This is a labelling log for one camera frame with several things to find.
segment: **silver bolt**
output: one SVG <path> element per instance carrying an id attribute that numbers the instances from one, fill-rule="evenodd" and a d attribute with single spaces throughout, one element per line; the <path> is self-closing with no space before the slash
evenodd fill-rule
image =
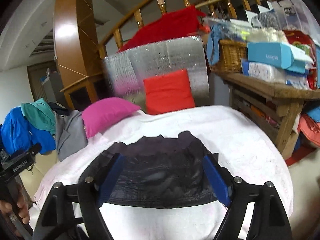
<path id="1" fill-rule="evenodd" d="M 273 187 L 274 185 L 273 185 L 273 183 L 271 181 L 267 181 L 267 186 L 268 187 Z"/>
<path id="2" fill-rule="evenodd" d="M 233 178 L 235 183 L 241 183 L 242 182 L 242 178 L 241 177 L 234 177 Z"/>
<path id="3" fill-rule="evenodd" d="M 63 185 L 62 182 L 58 181 L 58 182 L 56 182 L 55 184 L 53 184 L 53 187 L 54 187 L 54 188 L 59 188 L 59 187 L 62 186 L 62 185 Z"/>
<path id="4" fill-rule="evenodd" d="M 84 181 L 86 183 L 91 183 L 91 182 L 93 182 L 93 177 L 86 177 Z"/>

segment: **floor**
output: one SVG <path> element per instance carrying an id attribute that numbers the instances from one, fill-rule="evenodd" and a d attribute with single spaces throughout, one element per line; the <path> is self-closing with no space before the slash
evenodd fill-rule
<path id="1" fill-rule="evenodd" d="M 293 183 L 293 214 L 289 221 L 295 240 L 307 239 L 320 219 L 320 149 L 289 167 Z"/>

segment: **human hand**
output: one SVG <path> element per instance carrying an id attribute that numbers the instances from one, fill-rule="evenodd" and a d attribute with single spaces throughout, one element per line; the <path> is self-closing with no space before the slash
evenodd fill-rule
<path id="1" fill-rule="evenodd" d="M 25 201 L 25 199 L 21 193 L 21 191 L 22 191 L 21 185 L 18 184 L 17 186 L 18 186 L 18 190 L 19 190 L 18 201 L 17 201 L 17 206 L 19 208 L 18 215 L 19 215 L 19 217 L 22 218 L 22 222 L 24 224 L 27 224 L 30 221 L 28 205 L 27 205 L 27 202 Z M 21 234 L 15 228 L 15 226 L 11 223 L 9 216 L 8 216 L 12 212 L 11 204 L 0 200 L 0 211 L 3 215 L 3 217 L 7 220 L 8 224 L 10 225 L 10 227 L 11 227 L 12 231 L 15 233 L 15 235 L 21 237 Z"/>

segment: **reflective foil sheet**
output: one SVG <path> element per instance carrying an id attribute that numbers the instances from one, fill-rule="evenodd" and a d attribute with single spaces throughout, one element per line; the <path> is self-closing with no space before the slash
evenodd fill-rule
<path id="1" fill-rule="evenodd" d="M 155 42 L 103 60 L 112 94 L 141 105 L 143 79 L 187 69 L 196 106 L 209 105 L 209 83 L 202 40 L 198 36 Z"/>

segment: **pink pillow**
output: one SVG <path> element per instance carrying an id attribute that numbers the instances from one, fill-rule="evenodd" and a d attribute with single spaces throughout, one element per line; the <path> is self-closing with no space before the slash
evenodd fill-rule
<path id="1" fill-rule="evenodd" d="M 140 106 L 122 98 L 105 98 L 93 103 L 82 113 L 87 138 L 108 129 L 139 109 Z"/>

